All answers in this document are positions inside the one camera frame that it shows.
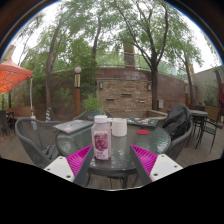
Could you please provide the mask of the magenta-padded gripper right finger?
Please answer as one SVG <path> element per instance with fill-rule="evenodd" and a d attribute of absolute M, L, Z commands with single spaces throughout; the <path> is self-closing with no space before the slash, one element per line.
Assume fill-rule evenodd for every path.
<path fill-rule="evenodd" d="M 182 166 L 166 154 L 156 155 L 136 145 L 130 146 L 130 155 L 143 185 L 147 185 L 182 169 Z"/>

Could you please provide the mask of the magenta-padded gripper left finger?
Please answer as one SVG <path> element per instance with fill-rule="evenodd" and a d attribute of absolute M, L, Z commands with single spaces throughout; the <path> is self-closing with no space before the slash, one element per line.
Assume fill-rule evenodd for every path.
<path fill-rule="evenodd" d="M 93 146 L 89 145 L 68 157 L 59 156 L 45 171 L 82 186 L 93 156 Z"/>

